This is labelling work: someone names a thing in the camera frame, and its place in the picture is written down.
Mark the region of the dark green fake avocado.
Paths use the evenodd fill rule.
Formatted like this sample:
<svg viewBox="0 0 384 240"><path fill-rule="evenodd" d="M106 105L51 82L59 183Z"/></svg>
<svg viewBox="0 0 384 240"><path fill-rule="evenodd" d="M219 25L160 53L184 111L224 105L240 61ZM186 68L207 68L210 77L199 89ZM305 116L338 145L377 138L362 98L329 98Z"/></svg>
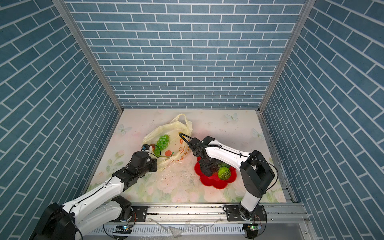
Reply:
<svg viewBox="0 0 384 240"><path fill-rule="evenodd" d="M226 164L226 163L220 163L218 164L218 166L221 168L221 167L226 167L226 168L229 168L230 165Z"/></svg>

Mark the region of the red flower shaped plate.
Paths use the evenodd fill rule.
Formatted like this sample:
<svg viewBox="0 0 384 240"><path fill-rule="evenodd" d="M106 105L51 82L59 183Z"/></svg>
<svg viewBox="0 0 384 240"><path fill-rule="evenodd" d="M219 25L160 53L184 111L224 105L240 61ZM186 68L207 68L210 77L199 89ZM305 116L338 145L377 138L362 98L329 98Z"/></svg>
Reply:
<svg viewBox="0 0 384 240"><path fill-rule="evenodd" d="M201 157L197 157L197 163L195 164L195 173L200 177L200 181L204 186L214 187L216 189L222 190L222 189L225 189L228 186L228 184L233 183L237 179L237 172L236 172L236 169L233 167L229 167L231 170L232 176L226 181L221 181L218 178L218 173L213 174L211 177L205 176L200 170L200 165L199 165L200 158Z"/></svg>

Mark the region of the green fake lime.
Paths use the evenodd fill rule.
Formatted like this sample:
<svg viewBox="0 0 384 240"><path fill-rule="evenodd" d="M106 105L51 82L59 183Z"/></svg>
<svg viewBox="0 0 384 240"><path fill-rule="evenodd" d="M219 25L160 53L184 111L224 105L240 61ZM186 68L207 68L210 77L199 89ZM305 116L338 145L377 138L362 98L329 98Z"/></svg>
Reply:
<svg viewBox="0 0 384 240"><path fill-rule="evenodd" d="M232 176L231 170L228 167L220 167L218 170L218 178L221 181L226 181Z"/></svg>

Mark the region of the yellowish printed plastic bag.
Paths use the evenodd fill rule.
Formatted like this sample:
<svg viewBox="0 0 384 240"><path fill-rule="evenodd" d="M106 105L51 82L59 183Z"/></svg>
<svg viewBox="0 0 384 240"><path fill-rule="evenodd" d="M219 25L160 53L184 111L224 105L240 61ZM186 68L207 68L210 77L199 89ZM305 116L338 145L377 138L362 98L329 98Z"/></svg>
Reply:
<svg viewBox="0 0 384 240"><path fill-rule="evenodd" d="M143 145L154 144L156 146L154 152L150 151L150 156L157 159L158 171L164 170L172 163L183 161L187 157L190 153L187 136L191 135L192 130L192 122L185 114L179 114L170 123L154 129L144 137ZM157 146L157 141L162 135L170 136L169 146L164 151L160 151Z"/></svg>

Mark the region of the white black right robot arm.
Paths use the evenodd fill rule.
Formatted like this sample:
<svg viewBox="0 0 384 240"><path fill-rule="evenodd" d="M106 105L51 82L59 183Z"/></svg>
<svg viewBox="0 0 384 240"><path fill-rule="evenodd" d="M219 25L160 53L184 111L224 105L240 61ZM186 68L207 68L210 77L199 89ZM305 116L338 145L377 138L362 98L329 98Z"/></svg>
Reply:
<svg viewBox="0 0 384 240"><path fill-rule="evenodd" d="M275 178L275 166L257 150L251 153L235 150L209 136L186 143L198 158L195 172L205 186L223 189L237 177L242 179L246 193L239 203L239 212L246 221L254 218L257 205Z"/></svg>

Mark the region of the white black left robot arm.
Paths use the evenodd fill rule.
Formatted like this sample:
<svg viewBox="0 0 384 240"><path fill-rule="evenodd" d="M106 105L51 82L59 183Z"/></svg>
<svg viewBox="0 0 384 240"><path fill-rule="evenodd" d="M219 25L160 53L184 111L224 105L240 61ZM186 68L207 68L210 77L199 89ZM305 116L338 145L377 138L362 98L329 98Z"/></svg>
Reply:
<svg viewBox="0 0 384 240"><path fill-rule="evenodd" d="M62 205L50 204L40 217L31 240L82 240L84 235L116 219L128 221L132 204L121 193L147 173L157 171L157 159L146 153L132 157L112 177L88 193Z"/></svg>

